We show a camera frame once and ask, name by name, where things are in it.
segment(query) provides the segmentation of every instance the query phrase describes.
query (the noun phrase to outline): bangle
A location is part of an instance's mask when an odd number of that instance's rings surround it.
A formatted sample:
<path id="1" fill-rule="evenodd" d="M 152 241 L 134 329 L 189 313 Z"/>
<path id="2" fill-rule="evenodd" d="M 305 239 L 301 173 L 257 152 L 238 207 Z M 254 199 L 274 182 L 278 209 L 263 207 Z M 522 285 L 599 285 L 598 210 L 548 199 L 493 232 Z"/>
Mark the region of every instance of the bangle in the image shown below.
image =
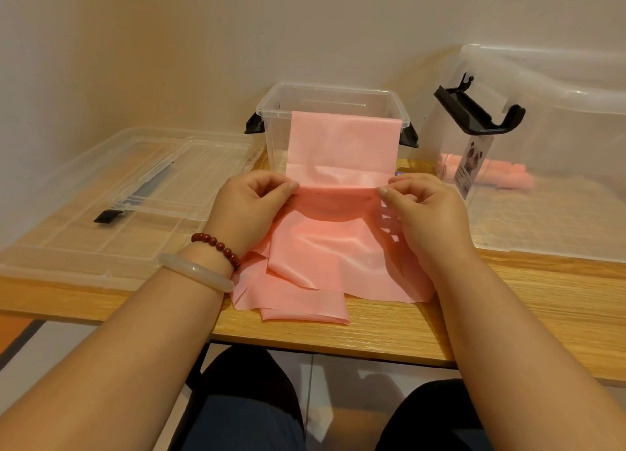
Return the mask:
<path id="1" fill-rule="evenodd" d="M 187 278 L 194 279 L 195 281 L 210 286 L 218 291 L 232 291 L 235 288 L 235 283 L 231 280 L 224 278 L 221 274 L 215 273 L 204 266 L 193 263 L 171 253 L 163 253 L 159 259 L 159 263 L 171 269 L 176 273 L 180 273 Z"/>
<path id="2" fill-rule="evenodd" d="M 217 251 L 222 252 L 224 254 L 224 257 L 226 257 L 226 260 L 231 262 L 231 265 L 233 266 L 235 271 L 241 268 L 241 262 L 239 260 L 239 257 L 233 253 L 233 250 L 231 250 L 230 248 L 226 248 L 226 245 L 224 245 L 222 242 L 217 241 L 217 238 L 212 237 L 208 233 L 202 233 L 202 232 L 194 233 L 192 235 L 192 242 L 208 243 L 212 247 L 215 247 Z"/>

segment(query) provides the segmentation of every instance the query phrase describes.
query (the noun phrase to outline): pink resistance band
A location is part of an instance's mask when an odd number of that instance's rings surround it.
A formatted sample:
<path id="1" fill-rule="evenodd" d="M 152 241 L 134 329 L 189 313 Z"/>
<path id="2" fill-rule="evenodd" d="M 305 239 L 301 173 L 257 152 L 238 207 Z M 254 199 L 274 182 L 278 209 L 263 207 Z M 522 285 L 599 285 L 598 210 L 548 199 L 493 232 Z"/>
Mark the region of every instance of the pink resistance band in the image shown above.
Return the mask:
<path id="1" fill-rule="evenodd" d="M 286 174 L 300 182 L 234 275 L 235 309 L 348 324 L 344 294 L 415 303 L 434 293 L 374 187 L 393 176 L 400 120 L 293 112 Z"/>

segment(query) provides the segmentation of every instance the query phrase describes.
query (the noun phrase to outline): hand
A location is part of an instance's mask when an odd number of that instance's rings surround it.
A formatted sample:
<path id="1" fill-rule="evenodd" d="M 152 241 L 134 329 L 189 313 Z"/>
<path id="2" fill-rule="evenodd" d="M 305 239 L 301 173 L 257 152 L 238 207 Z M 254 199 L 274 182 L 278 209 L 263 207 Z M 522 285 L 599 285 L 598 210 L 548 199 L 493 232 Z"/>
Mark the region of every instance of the hand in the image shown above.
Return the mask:
<path id="1" fill-rule="evenodd" d="M 297 188 L 297 182 L 278 172 L 255 170 L 231 177 L 217 193 L 203 232 L 241 258 L 267 235 Z"/>
<path id="2" fill-rule="evenodd" d="M 453 262 L 478 257 L 465 204 L 453 187 L 432 175 L 412 173 L 390 178 L 377 191 L 398 213 L 409 247 L 431 278 Z"/>

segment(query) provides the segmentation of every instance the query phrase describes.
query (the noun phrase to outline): dark pants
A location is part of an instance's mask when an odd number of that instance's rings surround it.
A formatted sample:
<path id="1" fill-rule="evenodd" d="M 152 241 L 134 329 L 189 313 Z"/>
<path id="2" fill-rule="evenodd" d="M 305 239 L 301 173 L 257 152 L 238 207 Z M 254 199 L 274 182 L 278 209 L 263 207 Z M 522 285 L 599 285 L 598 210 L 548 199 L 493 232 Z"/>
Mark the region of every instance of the dark pants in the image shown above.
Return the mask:
<path id="1" fill-rule="evenodd" d="M 205 353 L 169 451 L 305 451 L 297 395 L 266 350 L 232 346 L 200 375 Z M 426 383 L 398 407 L 376 451 L 409 449 L 491 449 L 462 380 Z"/>

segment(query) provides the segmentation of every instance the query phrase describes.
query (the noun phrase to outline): clear plastic storage box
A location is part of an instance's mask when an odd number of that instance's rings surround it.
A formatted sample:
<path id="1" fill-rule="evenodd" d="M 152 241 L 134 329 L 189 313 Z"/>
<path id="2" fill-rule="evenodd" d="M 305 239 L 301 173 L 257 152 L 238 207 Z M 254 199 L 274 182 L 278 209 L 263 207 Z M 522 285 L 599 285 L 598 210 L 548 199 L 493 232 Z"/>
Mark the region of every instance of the clear plastic storage box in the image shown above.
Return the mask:
<path id="1" fill-rule="evenodd" d="M 473 76 L 466 93 L 494 124 L 526 109 L 494 135 L 467 196 L 474 243 L 626 262 L 626 56 L 472 45 L 460 57 L 450 87 Z M 443 135 L 440 167 L 473 138 L 459 126 L 437 104 L 420 132 Z"/>
<path id="2" fill-rule="evenodd" d="M 271 170 L 285 172 L 293 111 L 396 118 L 402 120 L 403 128 L 410 123 L 400 98 L 393 91 L 277 83 L 256 109 L 265 125 Z"/>
<path id="3" fill-rule="evenodd" d="M 262 152 L 246 135 L 124 130 L 51 178 L 42 194 L 61 207 L 0 251 L 0 274 L 137 289 L 161 253 L 201 228 L 224 181 Z"/>

